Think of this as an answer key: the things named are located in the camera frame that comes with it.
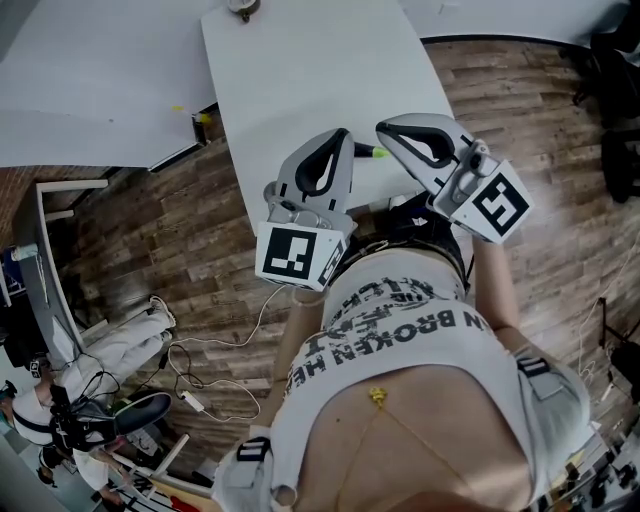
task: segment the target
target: white table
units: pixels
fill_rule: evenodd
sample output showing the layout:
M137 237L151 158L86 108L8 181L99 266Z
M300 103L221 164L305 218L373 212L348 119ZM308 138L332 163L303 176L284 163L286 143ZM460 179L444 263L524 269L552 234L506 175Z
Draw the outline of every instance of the white table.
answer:
M225 133L254 232L264 187L307 140L332 128L379 144L379 121L451 116L442 85L395 0L269 0L244 24L202 19ZM350 207L418 190L391 157L358 159Z

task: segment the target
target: white cable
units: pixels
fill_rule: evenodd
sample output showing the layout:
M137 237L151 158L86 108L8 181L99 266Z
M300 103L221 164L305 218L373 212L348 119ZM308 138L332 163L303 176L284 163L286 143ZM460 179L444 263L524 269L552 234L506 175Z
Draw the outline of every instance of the white cable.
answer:
M579 349L578 349L578 374L585 381L585 384L587 385L587 387L589 387L589 385L593 381L593 372L594 372L595 367L596 367L596 362L595 362L595 360L590 361L584 368L582 367L582 352L583 352L582 329L584 328L584 326L587 324L587 322L591 318L591 315L593 315L593 312L595 311L596 306L598 305L598 301L600 300L600 297L604 297L609 292L611 287L618 281L618 279L620 279L620 276L624 272L624 269L627 267L627 264L629 263L629 261L631 261L631 257L633 256L633 252L634 252L636 246L638 245L638 239L639 238L640 238L640 230L636 234L636 239L634 240L633 245L631 246L631 249L629 249L629 252L627 253L627 259L625 260L624 264L620 268L620 271L618 272L618 275L616 275L616 277L613 278L613 280L609 283L609 285L604 289L604 291L602 293L598 294L598 297L593 302L593 306L591 306L591 310L589 311L589 314L587 315L587 318L585 319L584 322L582 322L582 324L580 324L580 327L578 328L578 338L580 340L580 346L579 346Z
M262 305L262 308L260 309L260 314L258 315L258 321L256 322L256 326L253 328L253 331L251 331L251 334L249 334L249 337L243 343L230 343L228 341L217 340L217 339L204 340L204 339L200 339L200 338L184 338L184 339L181 339L181 340L172 341L169 344L169 349L167 351L167 356L168 356L168 361L169 361L169 364L171 365L171 368L173 368L173 371L176 372L176 374L178 375L179 378L181 378L183 381L185 381L191 387L196 388L196 389L204 389L204 388L208 388L208 387L211 387L211 386L215 386L216 384L218 384L220 382L226 382L227 384L233 384L234 386L239 387L243 391L246 391L247 394L253 400L253 402L256 404L256 407L258 408L258 412L255 414L255 416L251 416L251 417L248 417L248 416L229 416L228 418L225 418L223 420L221 420L220 418L216 418L215 416L210 414L206 409L204 411L202 411L204 414L209 416L212 420L215 420L218 423L226 423L227 421L231 421L231 420L249 420L249 421L250 420L254 420L260 414L260 411L261 411L260 404L258 403L258 400L256 400L256 397L253 396L253 393L251 393L251 391L249 391L247 388L245 388L242 384L239 384L238 382L234 382L232 380L226 380L226 379L218 379L218 380L215 380L213 382L209 382L208 384L198 384L198 383L193 383L190 380L186 379L185 376L184 376L184 372L181 372L180 370L178 370L176 368L176 366L173 364L173 361L171 359L171 347L173 347L174 345L177 345L179 343L184 343L185 341L197 341L199 343L220 343L221 345L227 345L227 346L230 346L230 347L244 347L247 343L249 343L249 341L251 341L251 338L253 338L253 336L255 335L257 330L260 328L260 324L262 322L262 315L264 313L265 308L267 307L267 304L269 304L271 299L273 299L279 292L281 292L286 287L287 287L286 285L283 285L280 288L278 288L276 291L274 291L271 295L269 295L267 300Z

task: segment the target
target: strap buckle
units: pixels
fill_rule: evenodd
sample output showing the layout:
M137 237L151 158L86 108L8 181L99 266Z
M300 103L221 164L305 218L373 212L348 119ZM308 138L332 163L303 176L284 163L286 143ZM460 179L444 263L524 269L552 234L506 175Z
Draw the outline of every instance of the strap buckle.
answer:
M236 451L238 462L264 462L267 452L271 450L271 440L266 437L254 437L245 441Z
M537 377L551 371L551 366L542 357L523 357L518 359L518 369L525 374L528 379Z

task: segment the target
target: black chair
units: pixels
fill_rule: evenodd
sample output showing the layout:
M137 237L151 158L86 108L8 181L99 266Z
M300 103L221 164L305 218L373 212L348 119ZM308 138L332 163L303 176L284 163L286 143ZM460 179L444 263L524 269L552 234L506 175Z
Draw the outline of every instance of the black chair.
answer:
M607 190L618 203L640 196L640 130L608 131L602 137L602 170Z
M632 53L640 44L640 2L631 4L615 32L594 34L586 63L588 78L573 98L579 105L589 96L600 104L602 124L613 126L616 119L640 117L640 68L620 52Z

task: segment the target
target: charger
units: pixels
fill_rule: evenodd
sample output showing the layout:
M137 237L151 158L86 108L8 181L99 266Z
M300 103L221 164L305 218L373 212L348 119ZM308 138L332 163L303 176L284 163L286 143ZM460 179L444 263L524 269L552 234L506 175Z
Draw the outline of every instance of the charger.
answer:
M193 396L191 393L189 393L188 391L183 391L183 392L180 394L180 398L181 398L182 400L186 400L186 402L187 402L191 407L193 407L193 408L196 410L196 412L202 412L202 411L204 411L204 405L202 405L202 404L198 401L198 399L197 399L195 396Z

